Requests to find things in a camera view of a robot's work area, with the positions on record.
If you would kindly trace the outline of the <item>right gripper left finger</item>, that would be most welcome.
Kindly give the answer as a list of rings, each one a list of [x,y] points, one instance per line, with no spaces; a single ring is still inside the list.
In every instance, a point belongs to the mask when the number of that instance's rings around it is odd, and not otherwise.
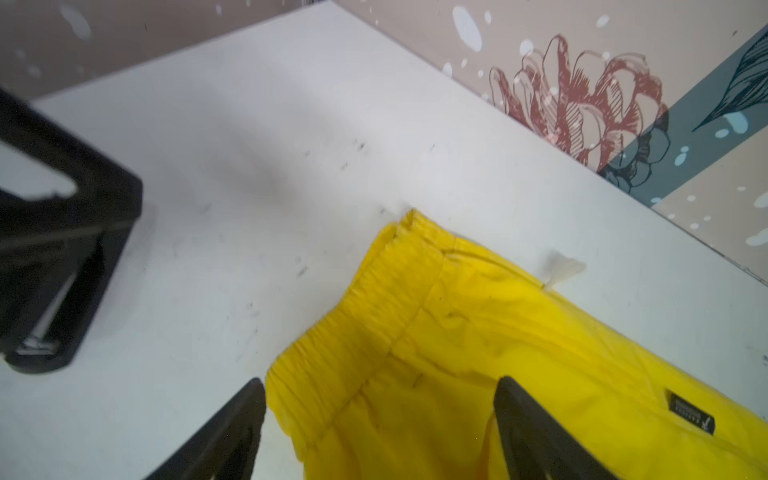
[[[253,378],[148,478],[249,480],[265,413],[264,385]]]

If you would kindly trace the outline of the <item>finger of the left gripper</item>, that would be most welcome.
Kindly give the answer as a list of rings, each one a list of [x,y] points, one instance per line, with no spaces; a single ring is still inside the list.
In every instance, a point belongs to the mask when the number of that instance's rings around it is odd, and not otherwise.
[[[77,354],[141,216],[141,179],[8,91],[1,141],[69,177],[76,191],[1,193],[1,354],[23,374]]]

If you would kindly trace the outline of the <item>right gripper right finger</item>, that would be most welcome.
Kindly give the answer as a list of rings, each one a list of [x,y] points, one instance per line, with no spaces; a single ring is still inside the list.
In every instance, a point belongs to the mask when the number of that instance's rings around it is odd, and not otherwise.
[[[615,477],[513,378],[499,380],[494,411],[510,478]]]

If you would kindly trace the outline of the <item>yellow shorts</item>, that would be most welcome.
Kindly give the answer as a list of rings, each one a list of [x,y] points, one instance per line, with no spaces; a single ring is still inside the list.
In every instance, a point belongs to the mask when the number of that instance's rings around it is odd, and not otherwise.
[[[767,475],[758,416],[417,211],[275,360],[266,400],[308,479],[502,479],[506,377],[621,479]]]

